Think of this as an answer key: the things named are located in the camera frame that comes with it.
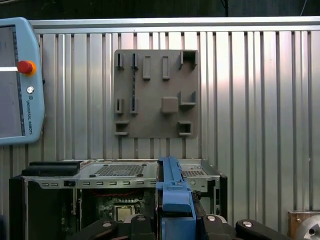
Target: robotic arm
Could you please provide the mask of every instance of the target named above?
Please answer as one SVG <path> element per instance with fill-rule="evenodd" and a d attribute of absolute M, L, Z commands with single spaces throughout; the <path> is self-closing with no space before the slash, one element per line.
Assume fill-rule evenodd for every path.
<path fill-rule="evenodd" d="M 230 226 L 219 215 L 206 214 L 197 192 L 182 177 L 176 158 L 158 161 L 154 217 L 141 214 L 122 223 L 100 219 L 70 240 L 290 240 L 260 224 L 243 219 Z"/>

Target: silver metal bar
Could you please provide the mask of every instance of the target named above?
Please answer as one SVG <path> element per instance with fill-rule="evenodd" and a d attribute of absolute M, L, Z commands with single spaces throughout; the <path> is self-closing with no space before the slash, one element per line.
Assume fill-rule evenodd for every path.
<path fill-rule="evenodd" d="M 18 72 L 16 66 L 0 66 L 0 72 Z"/>

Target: black cable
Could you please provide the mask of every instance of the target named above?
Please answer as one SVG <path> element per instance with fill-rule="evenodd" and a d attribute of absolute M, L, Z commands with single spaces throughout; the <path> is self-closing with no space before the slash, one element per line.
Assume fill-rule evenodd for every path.
<path fill-rule="evenodd" d="M 224 7 L 224 14 L 226 17 L 229 17 L 229 6 L 228 6 L 228 0 L 220 0 L 222 6 Z"/>
<path fill-rule="evenodd" d="M 305 2 L 304 2 L 304 5 L 303 5 L 303 8 L 302 8 L 302 11 L 301 11 L 300 17 L 301 17 L 301 16 L 302 16 L 302 14 L 304 13 L 304 10 L 305 10 L 305 7 L 306 7 L 306 4 L 307 4 L 307 1 L 308 1 L 308 0 L 305 0 Z"/>
<path fill-rule="evenodd" d="M 225 10 L 225 16 L 229 17 L 229 5 L 228 0 L 224 0 L 224 10 Z"/>

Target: metal mesh panel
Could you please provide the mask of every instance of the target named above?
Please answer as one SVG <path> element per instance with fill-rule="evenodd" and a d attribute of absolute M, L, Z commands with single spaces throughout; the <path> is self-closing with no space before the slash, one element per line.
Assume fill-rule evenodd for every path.
<path fill-rule="evenodd" d="M 105 165 L 100 168 L 95 174 L 99 176 L 112 177 L 112 176 L 136 176 L 142 174 L 144 165 Z"/>
<path fill-rule="evenodd" d="M 185 177 L 202 177 L 206 174 L 202 170 L 191 170 L 191 171 L 183 171 L 182 175 Z"/>

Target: red emergency stop button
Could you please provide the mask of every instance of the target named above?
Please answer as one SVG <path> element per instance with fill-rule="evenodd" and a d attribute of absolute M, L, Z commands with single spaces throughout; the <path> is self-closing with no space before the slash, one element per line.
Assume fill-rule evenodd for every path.
<path fill-rule="evenodd" d="M 36 72 L 36 65 L 31 61 L 19 61 L 17 65 L 18 72 L 26 75 L 33 75 Z"/>

